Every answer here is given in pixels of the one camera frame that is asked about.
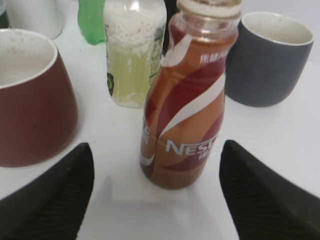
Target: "plastic bottle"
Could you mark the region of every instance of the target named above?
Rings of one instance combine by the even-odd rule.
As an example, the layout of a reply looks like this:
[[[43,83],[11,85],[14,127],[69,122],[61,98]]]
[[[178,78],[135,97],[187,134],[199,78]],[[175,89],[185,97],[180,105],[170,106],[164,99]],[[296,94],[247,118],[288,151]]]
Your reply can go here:
[[[144,107],[140,164],[166,189],[202,173],[224,118],[226,57],[241,0],[178,0],[170,45]]]
[[[78,0],[78,25],[85,40],[91,45],[106,41],[104,29],[105,0]]]
[[[107,84],[118,105],[144,107],[160,69],[166,19],[163,0],[106,0]]]

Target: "cup rim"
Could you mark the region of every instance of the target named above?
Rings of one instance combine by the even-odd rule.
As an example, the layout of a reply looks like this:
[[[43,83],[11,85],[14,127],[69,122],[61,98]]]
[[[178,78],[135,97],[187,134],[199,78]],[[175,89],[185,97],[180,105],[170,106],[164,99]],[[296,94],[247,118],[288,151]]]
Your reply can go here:
[[[29,34],[29,35],[33,35],[34,37],[37,37],[37,38],[41,38],[43,40],[46,40],[51,46],[52,46],[52,49],[53,49],[53,57],[51,59],[51,61],[42,69],[40,70],[39,72],[37,72],[36,74],[30,76],[30,77],[26,77],[24,79],[21,79],[19,81],[15,81],[15,82],[12,82],[12,83],[7,83],[7,84],[0,84],[0,90],[1,89],[7,89],[7,88],[11,88],[11,87],[15,87],[15,86],[18,86],[18,85],[21,85],[21,84],[24,84],[24,83],[27,83],[29,81],[32,81],[36,78],[38,78],[39,76],[43,75],[44,73],[46,73],[54,64],[55,62],[57,61],[57,58],[58,58],[58,48],[57,46],[54,44],[54,42],[48,38],[47,36],[43,35],[43,34],[40,34],[38,32],[35,32],[35,31],[30,31],[30,30],[25,30],[25,29],[19,29],[19,28],[14,28],[14,29],[10,29],[10,28],[5,28],[5,29],[0,29],[0,34],[2,33],[10,33],[10,32],[19,32],[19,33],[22,33],[22,34]]]
[[[254,31],[253,29],[251,29],[250,27],[248,27],[248,25],[246,24],[245,22],[245,18],[247,18],[248,16],[252,16],[252,15],[261,15],[261,14],[268,14],[268,15],[272,15],[272,16],[276,16],[276,17],[282,17],[282,18],[285,18],[297,25],[300,25],[301,27],[303,27],[306,31],[308,31],[312,38],[311,40],[309,41],[306,41],[306,42],[302,42],[302,43],[292,43],[292,42],[285,42],[285,41],[280,41],[280,40],[275,40],[275,39],[272,39],[271,37],[267,37],[267,36],[263,36],[262,34],[260,33],[257,33],[256,31]],[[275,44],[279,44],[279,45],[286,45],[286,46],[294,46],[294,47],[299,47],[299,46],[307,46],[311,43],[313,43],[315,41],[315,36],[313,34],[313,32],[306,26],[304,25],[303,23],[301,23],[300,21],[292,18],[292,17],[289,17],[289,16],[286,16],[286,15],[283,15],[283,14],[279,14],[279,13],[275,13],[275,12],[269,12],[269,11],[254,11],[254,12],[249,12],[249,13],[246,13],[245,15],[242,16],[241,18],[241,23],[243,24],[243,26],[249,31],[251,32],[252,34],[256,35],[257,37],[261,38],[261,39],[264,39],[264,40],[267,40],[269,42],[272,42],[272,43],[275,43]]]

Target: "bottle cap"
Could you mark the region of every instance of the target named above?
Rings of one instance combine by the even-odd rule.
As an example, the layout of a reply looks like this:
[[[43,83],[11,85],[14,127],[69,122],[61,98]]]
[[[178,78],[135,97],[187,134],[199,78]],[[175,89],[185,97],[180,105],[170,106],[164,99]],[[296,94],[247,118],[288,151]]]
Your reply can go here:
[[[242,0],[178,0],[177,6],[194,14],[236,19],[241,15]]]

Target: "nestle logo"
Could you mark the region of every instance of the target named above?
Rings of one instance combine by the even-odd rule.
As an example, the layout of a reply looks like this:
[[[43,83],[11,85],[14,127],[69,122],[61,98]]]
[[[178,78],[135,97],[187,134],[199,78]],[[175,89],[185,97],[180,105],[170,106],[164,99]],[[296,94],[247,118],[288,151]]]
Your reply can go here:
[[[179,147],[175,145],[175,143],[171,140],[166,142],[165,151],[170,152],[173,150],[177,155],[200,155],[199,159],[203,159],[204,157],[210,154],[212,147],[214,146],[214,142],[216,140],[216,136],[211,138],[210,140],[200,142],[200,143],[182,143]]]

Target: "green bottle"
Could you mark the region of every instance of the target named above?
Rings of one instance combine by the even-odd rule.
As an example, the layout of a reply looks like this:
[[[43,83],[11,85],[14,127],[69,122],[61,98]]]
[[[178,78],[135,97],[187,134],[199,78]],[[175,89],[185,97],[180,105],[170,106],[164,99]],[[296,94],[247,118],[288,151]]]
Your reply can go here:
[[[82,35],[91,45],[106,41],[104,24],[105,0],[78,0],[78,25]]]
[[[10,24],[8,21],[8,16],[5,8],[5,4],[0,0],[0,29],[9,28]]]

